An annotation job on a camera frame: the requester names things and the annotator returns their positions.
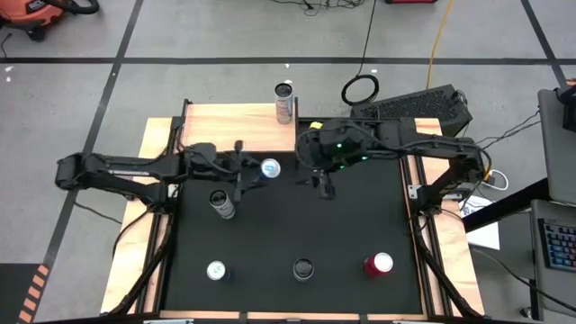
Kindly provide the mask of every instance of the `yellow cable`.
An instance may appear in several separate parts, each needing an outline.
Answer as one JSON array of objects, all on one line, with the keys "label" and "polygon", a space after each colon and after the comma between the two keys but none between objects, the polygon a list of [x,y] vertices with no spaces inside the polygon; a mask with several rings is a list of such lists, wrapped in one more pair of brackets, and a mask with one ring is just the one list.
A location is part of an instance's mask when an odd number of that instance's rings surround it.
[{"label": "yellow cable", "polygon": [[440,41],[440,36],[442,36],[442,30],[446,25],[446,21],[448,20],[448,15],[450,14],[450,10],[452,9],[452,2],[454,0],[450,0],[448,2],[448,7],[446,8],[446,12],[444,13],[444,17],[442,17],[442,23],[440,23],[440,29],[438,30],[438,34],[436,35],[436,41],[434,41],[434,47],[432,48],[432,54],[430,54],[430,62],[428,63],[428,77],[426,80],[426,89],[430,87],[430,76],[432,75],[432,63],[434,62],[434,55],[436,54],[436,47],[438,46],[438,42]]}]

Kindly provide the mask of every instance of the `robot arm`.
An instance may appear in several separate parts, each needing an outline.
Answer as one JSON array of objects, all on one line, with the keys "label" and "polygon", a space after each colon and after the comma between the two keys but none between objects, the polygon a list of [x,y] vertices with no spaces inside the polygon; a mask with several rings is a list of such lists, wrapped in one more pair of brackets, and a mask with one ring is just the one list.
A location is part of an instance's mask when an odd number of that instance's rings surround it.
[{"label": "robot arm", "polygon": [[[259,162],[242,153],[242,142],[235,150],[218,158],[211,143],[197,143],[177,154],[156,158],[112,157],[100,154],[76,153],[58,162],[56,186],[64,190],[94,188],[128,198],[138,198],[153,212],[170,209],[168,186],[179,185],[187,179],[222,181],[236,185],[234,200],[252,186],[244,187],[239,174],[243,167],[257,167]],[[148,176],[158,180],[141,184],[123,176]]]},{"label": "robot arm", "polygon": [[483,149],[467,138],[449,138],[416,132],[413,119],[399,121],[328,120],[315,122],[296,140],[301,163],[315,170],[323,198],[331,199],[335,188],[329,175],[367,159],[395,159],[406,155],[448,159],[450,167],[433,184],[409,193],[415,212],[438,214],[442,199],[464,182],[481,181],[487,171]]}]

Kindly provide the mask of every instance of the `red can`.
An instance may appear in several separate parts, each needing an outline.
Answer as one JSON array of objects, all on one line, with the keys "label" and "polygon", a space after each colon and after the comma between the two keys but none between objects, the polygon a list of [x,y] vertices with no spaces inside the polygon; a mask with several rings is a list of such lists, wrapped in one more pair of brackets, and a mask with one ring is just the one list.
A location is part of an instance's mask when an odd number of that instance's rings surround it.
[{"label": "red can", "polygon": [[392,270],[393,265],[392,257],[387,253],[380,252],[364,261],[364,273],[371,278],[385,275]]}]

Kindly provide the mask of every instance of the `orange and black striped tape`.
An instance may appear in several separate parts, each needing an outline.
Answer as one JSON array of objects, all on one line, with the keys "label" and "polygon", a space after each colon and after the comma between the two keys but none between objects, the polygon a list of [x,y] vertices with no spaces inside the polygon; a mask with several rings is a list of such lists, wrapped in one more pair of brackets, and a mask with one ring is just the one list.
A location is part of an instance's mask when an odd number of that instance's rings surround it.
[{"label": "orange and black striped tape", "polygon": [[50,270],[45,265],[39,265],[36,274],[32,278],[32,283],[28,288],[28,293],[24,298],[22,304],[22,309],[20,310],[20,315],[18,320],[20,324],[32,323],[34,321],[34,316],[38,310],[38,305],[40,305],[40,299],[44,288],[46,287],[46,282],[48,281]]}]

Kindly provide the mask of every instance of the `can lid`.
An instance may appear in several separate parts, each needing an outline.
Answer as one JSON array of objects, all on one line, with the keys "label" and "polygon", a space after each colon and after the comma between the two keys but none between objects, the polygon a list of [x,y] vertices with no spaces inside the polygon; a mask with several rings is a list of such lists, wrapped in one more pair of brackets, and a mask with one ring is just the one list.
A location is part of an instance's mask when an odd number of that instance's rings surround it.
[{"label": "can lid", "polygon": [[226,266],[220,261],[212,261],[206,269],[206,274],[212,280],[220,280],[226,274]]},{"label": "can lid", "polygon": [[227,199],[228,196],[223,190],[215,190],[210,194],[210,203],[214,206],[222,206]]},{"label": "can lid", "polygon": [[386,273],[392,269],[394,262],[392,261],[392,257],[389,256],[387,253],[378,253],[374,257],[374,266],[380,272]]},{"label": "can lid", "polygon": [[294,263],[294,273],[300,278],[308,278],[314,272],[314,265],[309,259],[301,258]]},{"label": "can lid", "polygon": [[276,92],[277,96],[284,98],[292,94],[292,87],[286,83],[281,83],[280,85],[276,86],[274,91]]},{"label": "can lid", "polygon": [[267,158],[260,164],[260,170],[265,177],[274,179],[280,175],[280,163],[273,158]]}]

